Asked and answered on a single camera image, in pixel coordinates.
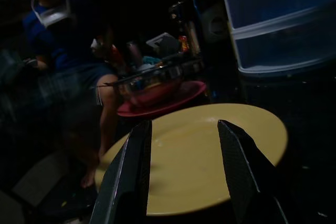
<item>person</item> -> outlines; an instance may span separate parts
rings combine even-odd
[[[41,16],[59,7],[71,10],[67,22],[46,26]],[[97,9],[87,0],[33,0],[32,8],[23,20],[23,25],[36,54],[38,69],[75,74],[82,88],[97,88],[103,105],[99,150],[84,147],[73,133],[68,134],[70,137],[66,141],[68,147],[87,166],[87,173],[81,181],[81,186],[86,188],[94,183],[96,168],[113,143],[117,125],[116,94],[112,87],[105,87],[106,83],[118,80],[116,72],[104,61],[94,57],[91,50],[91,43],[98,36],[103,36],[104,45],[110,48],[112,32],[102,22]]]

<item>red plate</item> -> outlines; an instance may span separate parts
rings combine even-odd
[[[169,101],[157,104],[150,108],[136,108],[130,102],[125,102],[119,107],[118,115],[126,118],[133,118],[136,116],[168,114],[202,94],[205,89],[206,84],[201,81],[186,81],[182,83],[178,92]]]

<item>bowl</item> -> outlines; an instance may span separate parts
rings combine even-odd
[[[160,66],[115,82],[113,86],[136,107],[154,106],[169,99],[181,86],[181,66]]]

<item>blue shirt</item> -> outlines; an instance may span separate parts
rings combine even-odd
[[[23,20],[33,51],[36,55],[51,57],[56,71],[100,61],[91,50],[93,39],[102,35],[106,28],[98,10],[87,0],[69,1],[71,12],[75,16],[71,26],[46,29],[33,11]],[[47,9],[35,6],[38,13]]]

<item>bare foot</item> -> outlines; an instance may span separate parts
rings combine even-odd
[[[82,178],[80,182],[80,186],[82,188],[87,188],[92,186],[95,181],[94,181],[94,174],[96,173],[96,166],[88,167],[85,176]]]

